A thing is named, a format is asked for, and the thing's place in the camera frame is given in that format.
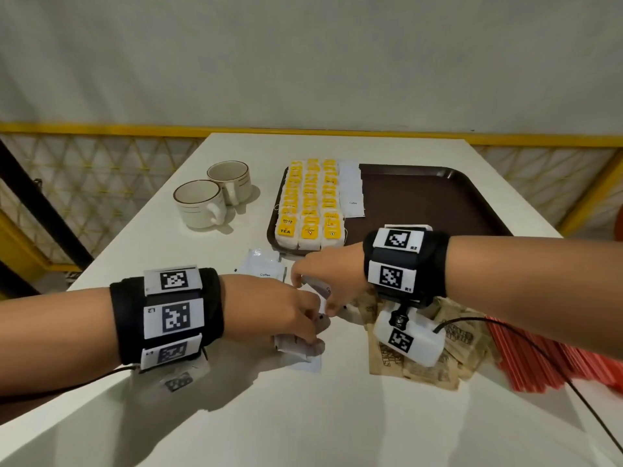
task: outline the ceramic cup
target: ceramic cup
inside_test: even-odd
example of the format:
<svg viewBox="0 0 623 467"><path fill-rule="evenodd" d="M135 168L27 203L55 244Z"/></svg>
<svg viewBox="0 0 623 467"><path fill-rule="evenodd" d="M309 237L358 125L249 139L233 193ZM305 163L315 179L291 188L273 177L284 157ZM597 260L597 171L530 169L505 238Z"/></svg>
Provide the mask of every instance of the ceramic cup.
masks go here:
<svg viewBox="0 0 623 467"><path fill-rule="evenodd" d="M225 199L219 184L211 180L193 180L173 192L182 220L189 228L208 228L225 221Z"/></svg>
<svg viewBox="0 0 623 467"><path fill-rule="evenodd" d="M244 162L219 162L207 170L207 176L221 186L228 205L239 205L251 196L249 166Z"/></svg>

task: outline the person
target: person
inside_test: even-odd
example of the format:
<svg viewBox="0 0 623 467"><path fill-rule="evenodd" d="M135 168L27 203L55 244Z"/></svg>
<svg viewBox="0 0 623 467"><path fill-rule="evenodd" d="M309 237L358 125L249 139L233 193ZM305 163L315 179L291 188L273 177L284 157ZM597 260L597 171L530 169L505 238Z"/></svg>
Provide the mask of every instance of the person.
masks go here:
<svg viewBox="0 0 623 467"><path fill-rule="evenodd" d="M327 248L294 263L292 286L219 277L222 336L247 341L294 334L316 341L317 295L304 276L331 287L326 312L369 287L362 243ZM555 238L453 236L447 295L462 305L557 341L623 359L623 244ZM0 396L88 382L121 363L109 288L0 303Z"/></svg>

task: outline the hand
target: hand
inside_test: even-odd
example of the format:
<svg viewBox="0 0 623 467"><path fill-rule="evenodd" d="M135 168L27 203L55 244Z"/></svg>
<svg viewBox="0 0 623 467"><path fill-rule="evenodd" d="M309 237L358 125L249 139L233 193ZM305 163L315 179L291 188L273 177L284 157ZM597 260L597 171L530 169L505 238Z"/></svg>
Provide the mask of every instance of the hand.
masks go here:
<svg viewBox="0 0 623 467"><path fill-rule="evenodd" d="M307 275L322 280L331 287L325 312L335 316L339 309L370 287L363 273L363 244L329 247L311 252L292 266L292 285L301 286L301 277Z"/></svg>
<svg viewBox="0 0 623 467"><path fill-rule="evenodd" d="M294 334L315 344L320 298L274 278L221 275L223 336L244 340Z"/></svg>

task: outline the brown mug rim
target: brown mug rim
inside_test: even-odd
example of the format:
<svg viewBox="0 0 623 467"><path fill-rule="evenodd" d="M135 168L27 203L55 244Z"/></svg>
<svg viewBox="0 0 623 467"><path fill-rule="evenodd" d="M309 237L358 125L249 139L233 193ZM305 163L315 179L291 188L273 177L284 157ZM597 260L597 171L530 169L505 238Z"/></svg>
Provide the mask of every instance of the brown mug rim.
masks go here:
<svg viewBox="0 0 623 467"><path fill-rule="evenodd" d="M235 178L233 178L233 179L227 179L227 180L217 180L217 179L214 179L213 177L210 177L210 169L211 169L212 167L215 167L216 165L219 165L219 164L224 164L225 162L237 162L237 163L239 163L239 164L243 164L243 165L246 167L246 169L245 169L245 171L244 171L244 173L243 173L242 175L240 175L240 176L238 176L238 177L235 177ZM212 165L210 165L210 166L207 168L207 170L206 170L206 175L208 176L209 180L210 180L210 181L212 181L212 182L223 183L223 182L230 182L231 180L238 180L238 179L241 179L241 178L243 178L243 177L244 177L244 176L245 176L248 172L249 172L249 165L248 165L247 163L245 163L245 162L242 162L242 161L221 161L221 162L217 162L216 164L212 164Z"/></svg>
<svg viewBox="0 0 623 467"><path fill-rule="evenodd" d="M216 185L216 186L219 188L219 190L218 190L218 191L217 191L214 195L212 195L211 197L206 198L205 200L201 200L200 202L183 202L182 200L178 200L178 199L177 199L177 197L175 196L175 194L177 193L177 191L178 191L180 188L182 188L184 185L192 184L192 183L194 183L194 182L212 182L214 185ZM221 193L221 186L220 186L218 183L214 182L214 180L208 180L208 179L197 179L197 180L191 180L190 182L185 182L185 183L181 184L179 187L177 187L177 188L173 191L173 199L174 199L177 203L182 203L183 205L196 205L197 203L205 203L205 202L210 201L212 198L215 198L215 197L219 196L219 193Z"/></svg>

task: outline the tray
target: tray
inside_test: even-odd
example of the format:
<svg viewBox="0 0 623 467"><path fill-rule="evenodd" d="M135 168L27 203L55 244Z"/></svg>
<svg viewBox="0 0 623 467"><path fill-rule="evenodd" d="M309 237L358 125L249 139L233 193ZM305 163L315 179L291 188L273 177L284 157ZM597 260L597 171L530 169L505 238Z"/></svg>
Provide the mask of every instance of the tray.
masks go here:
<svg viewBox="0 0 623 467"><path fill-rule="evenodd" d="M511 232L467 176L447 167L360 164L364 218L347 218L345 245L363 241L385 224L427 224L451 236L511 236ZM275 226L281 189L267 230L269 243L279 252L306 255L308 250L286 249L277 244Z"/></svg>

